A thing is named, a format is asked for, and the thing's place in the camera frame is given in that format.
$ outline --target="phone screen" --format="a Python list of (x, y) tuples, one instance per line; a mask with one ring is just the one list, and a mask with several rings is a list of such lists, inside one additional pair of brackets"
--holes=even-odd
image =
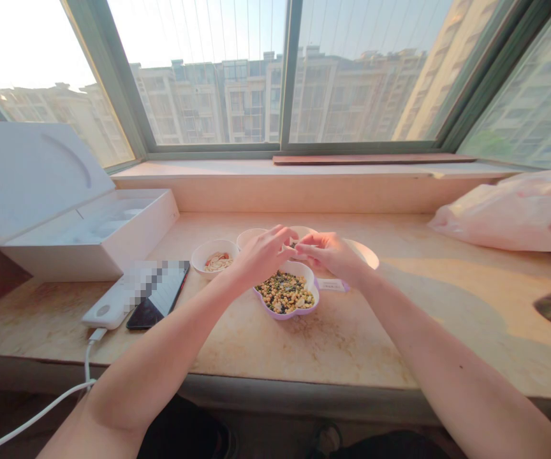
[(127, 322), (129, 330), (146, 330), (173, 311), (190, 266), (189, 261), (169, 261), (166, 267), (159, 268), (152, 284), (147, 286), (146, 298)]

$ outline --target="charging cable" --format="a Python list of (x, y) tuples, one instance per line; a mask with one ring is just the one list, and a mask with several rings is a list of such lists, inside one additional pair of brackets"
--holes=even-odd
[(44, 408), (42, 411), (37, 413), (35, 416), (33, 416), (29, 421), (25, 422), (22, 426), (14, 429), (12, 432), (10, 432), (8, 435), (5, 435), (4, 437), (0, 438), (0, 446), (3, 445), (5, 442), (8, 442), (12, 440), (12, 438), (16, 437), (18, 434), (23, 432), (24, 430), (28, 429), (32, 425), (34, 425), (37, 421), (39, 421), (41, 418), (46, 415), (46, 413), (50, 410), (52, 410), (56, 405), (61, 403), (65, 398), (73, 394), (74, 392), (86, 389), (89, 391), (91, 389), (91, 386), (97, 382), (96, 379), (91, 379), (91, 368), (89, 366), (89, 357), (91, 353), (92, 345), (95, 344), (97, 341), (101, 340), (105, 333), (108, 330), (106, 328), (98, 328), (93, 332), (91, 337), (89, 338), (89, 345), (86, 348), (86, 356), (84, 358), (84, 376), (86, 378), (86, 381), (82, 384), (78, 384), (75, 387), (72, 387), (69, 389), (66, 393), (59, 396), (56, 400), (54, 400), (50, 405), (48, 405), (46, 408)]
[[(92, 333), (91, 337), (89, 338), (89, 345), (86, 347), (86, 355), (84, 356), (84, 380), (87, 383), (91, 380), (90, 357), (92, 345), (95, 344), (97, 341), (100, 341), (107, 331), (107, 328), (98, 328)], [(86, 392), (90, 390), (90, 386), (86, 387)]]

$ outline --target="shoe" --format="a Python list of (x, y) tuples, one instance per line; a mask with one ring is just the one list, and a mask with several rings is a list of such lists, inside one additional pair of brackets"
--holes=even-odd
[(324, 459), (341, 448), (344, 440), (334, 422), (324, 421), (314, 431), (312, 444), (306, 459)]
[(212, 459), (235, 459), (239, 442), (237, 436), (226, 425), (221, 423), (218, 428), (219, 442)]

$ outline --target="white label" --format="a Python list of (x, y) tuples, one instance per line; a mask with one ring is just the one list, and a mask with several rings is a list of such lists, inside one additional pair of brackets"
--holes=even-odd
[(348, 285), (341, 279), (317, 279), (320, 290), (348, 291)]

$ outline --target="person's left hand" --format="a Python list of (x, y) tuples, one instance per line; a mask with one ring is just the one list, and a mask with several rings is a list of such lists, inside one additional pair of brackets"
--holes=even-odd
[(299, 236), (292, 229), (277, 225), (250, 239), (223, 274), (226, 273), (231, 282), (238, 283), (244, 289), (260, 284), (297, 253), (286, 245), (290, 238), (297, 240)]

